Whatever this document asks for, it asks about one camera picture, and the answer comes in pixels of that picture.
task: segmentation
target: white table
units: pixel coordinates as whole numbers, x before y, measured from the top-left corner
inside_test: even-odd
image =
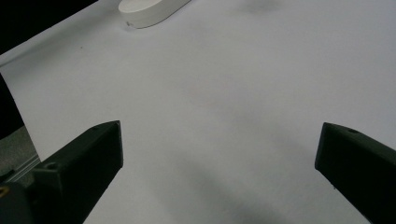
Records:
[[[118,2],[0,57],[42,160],[121,121],[86,223],[368,223],[314,161],[325,121],[396,148],[395,1],[192,0],[143,30]]]

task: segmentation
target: white object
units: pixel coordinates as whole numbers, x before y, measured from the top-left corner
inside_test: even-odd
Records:
[[[190,0],[122,0],[119,11],[128,25],[145,28],[178,11]]]

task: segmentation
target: white surface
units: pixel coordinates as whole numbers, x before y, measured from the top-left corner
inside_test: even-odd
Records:
[[[86,223],[368,223],[314,160],[324,121],[396,148],[396,2],[195,0],[143,30],[117,5],[1,59],[42,159],[120,119]]]
[[[174,14],[190,0],[122,0],[119,11],[128,25],[145,28]]]

